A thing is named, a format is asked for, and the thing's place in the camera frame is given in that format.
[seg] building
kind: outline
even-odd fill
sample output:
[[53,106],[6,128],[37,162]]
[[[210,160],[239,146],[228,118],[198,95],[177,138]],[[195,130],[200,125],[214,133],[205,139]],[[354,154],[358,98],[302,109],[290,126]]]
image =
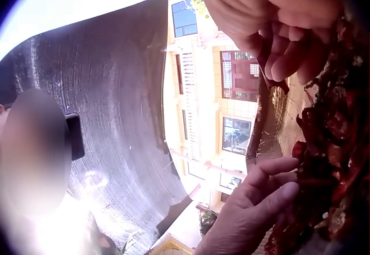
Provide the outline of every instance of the building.
[[165,136],[187,191],[201,185],[199,201],[219,211],[247,174],[259,68],[190,6],[190,0],[169,0]]

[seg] window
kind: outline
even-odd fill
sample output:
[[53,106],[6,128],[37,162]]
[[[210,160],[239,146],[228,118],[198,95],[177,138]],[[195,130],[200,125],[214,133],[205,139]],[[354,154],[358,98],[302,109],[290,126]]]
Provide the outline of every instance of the window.
[[229,197],[230,195],[227,194],[227,193],[221,193],[221,201],[222,202],[226,202],[227,198]]
[[185,139],[187,140],[188,139],[188,130],[186,129],[186,114],[185,114],[185,110],[182,110],[182,120],[184,122],[184,133],[185,133]]
[[196,161],[188,161],[188,173],[202,180],[206,177],[206,168]]
[[177,66],[177,78],[179,80],[180,94],[184,94],[184,90],[182,88],[181,62],[180,62],[180,55],[179,54],[176,54],[176,66]]
[[188,8],[191,0],[181,1],[172,5],[173,25],[175,37],[198,33],[195,10]]
[[223,150],[245,155],[250,136],[250,121],[223,118]]
[[257,102],[259,65],[246,52],[222,51],[222,97]]
[[[232,169],[233,171],[243,173],[241,170]],[[228,189],[235,189],[240,183],[242,182],[242,179],[238,177],[234,177],[227,173],[221,173],[220,176],[220,186],[225,187]]]

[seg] black object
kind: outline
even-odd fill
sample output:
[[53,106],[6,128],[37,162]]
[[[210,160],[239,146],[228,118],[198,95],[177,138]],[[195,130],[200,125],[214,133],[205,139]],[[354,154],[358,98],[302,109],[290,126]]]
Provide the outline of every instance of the black object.
[[72,161],[82,158],[85,155],[84,143],[81,134],[81,123],[79,116],[76,113],[66,115],[66,123],[68,133],[66,133],[66,141],[71,145]]

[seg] hand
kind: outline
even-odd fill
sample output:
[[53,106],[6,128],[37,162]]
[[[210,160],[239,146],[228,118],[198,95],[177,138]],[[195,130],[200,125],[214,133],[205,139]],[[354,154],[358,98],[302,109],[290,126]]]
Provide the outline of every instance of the hand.
[[267,78],[282,81],[297,71],[307,83],[324,68],[339,0],[204,0],[218,27],[241,51],[258,57],[273,41]]
[[9,114],[9,109],[5,110],[4,106],[0,104],[0,144],[1,144],[5,122],[6,122],[6,119],[8,118],[8,114]]
[[279,214],[291,207],[299,192],[295,158],[261,162],[248,173],[223,206],[194,255],[250,255]]

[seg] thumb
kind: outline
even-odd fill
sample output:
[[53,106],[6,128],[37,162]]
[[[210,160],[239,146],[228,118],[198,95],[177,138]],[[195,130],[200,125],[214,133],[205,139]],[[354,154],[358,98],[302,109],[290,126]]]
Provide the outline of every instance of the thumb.
[[255,206],[255,221],[261,225],[270,223],[293,202],[298,193],[299,185],[295,182],[281,186]]

